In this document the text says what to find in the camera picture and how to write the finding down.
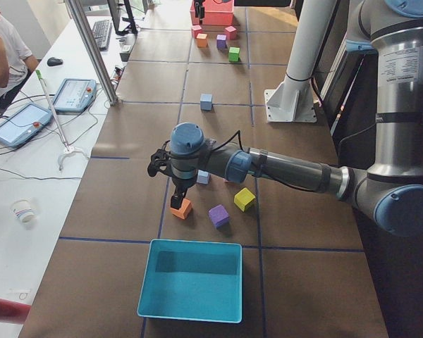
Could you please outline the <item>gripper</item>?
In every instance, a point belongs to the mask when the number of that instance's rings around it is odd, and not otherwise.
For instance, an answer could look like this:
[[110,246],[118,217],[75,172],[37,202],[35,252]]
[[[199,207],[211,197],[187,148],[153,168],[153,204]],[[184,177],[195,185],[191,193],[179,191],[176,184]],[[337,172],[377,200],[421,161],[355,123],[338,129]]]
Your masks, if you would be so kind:
[[194,179],[191,178],[184,180],[177,177],[173,177],[172,181],[175,186],[175,192],[171,197],[170,207],[173,209],[180,209],[188,189],[194,185]]

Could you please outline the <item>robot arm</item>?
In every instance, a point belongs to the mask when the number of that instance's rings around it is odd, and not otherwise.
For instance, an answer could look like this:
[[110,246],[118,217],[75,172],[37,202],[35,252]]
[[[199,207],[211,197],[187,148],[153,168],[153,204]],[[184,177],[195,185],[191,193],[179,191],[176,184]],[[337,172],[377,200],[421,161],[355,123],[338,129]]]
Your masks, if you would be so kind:
[[180,208],[199,170],[231,182],[247,175],[329,193],[381,229],[407,237],[423,232],[423,1],[351,1],[347,48],[378,54],[376,150],[366,170],[217,144],[199,126],[181,123],[163,145],[162,171]]

